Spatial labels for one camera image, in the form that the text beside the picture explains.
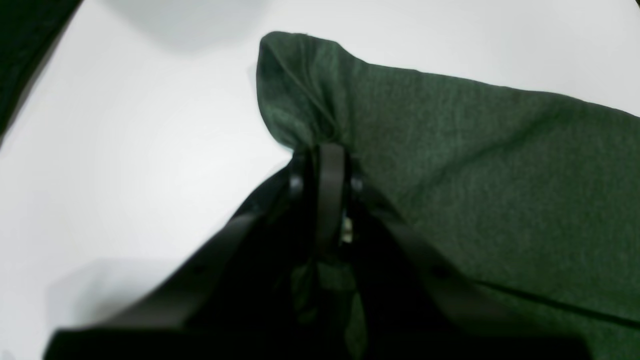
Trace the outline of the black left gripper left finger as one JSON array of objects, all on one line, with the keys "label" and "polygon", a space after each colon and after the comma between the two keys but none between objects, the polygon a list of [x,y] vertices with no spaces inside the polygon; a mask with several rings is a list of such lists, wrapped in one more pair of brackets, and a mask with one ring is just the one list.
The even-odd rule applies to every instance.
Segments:
[{"label": "black left gripper left finger", "polygon": [[294,256],[310,257],[316,200],[315,151],[296,150],[289,162],[261,182],[240,205],[240,214],[272,216],[289,232]]}]

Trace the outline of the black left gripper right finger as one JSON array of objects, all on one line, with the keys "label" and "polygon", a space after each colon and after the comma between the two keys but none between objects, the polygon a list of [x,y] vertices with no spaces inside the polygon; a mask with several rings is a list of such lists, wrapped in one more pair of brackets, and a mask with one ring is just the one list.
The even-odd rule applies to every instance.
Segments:
[{"label": "black left gripper right finger", "polygon": [[346,219],[352,214],[371,231],[374,240],[359,242],[356,251],[374,247],[400,255],[400,247],[390,225],[400,219],[397,209],[364,173],[361,161],[342,145],[320,144],[316,148],[316,256],[335,258],[345,232]]}]

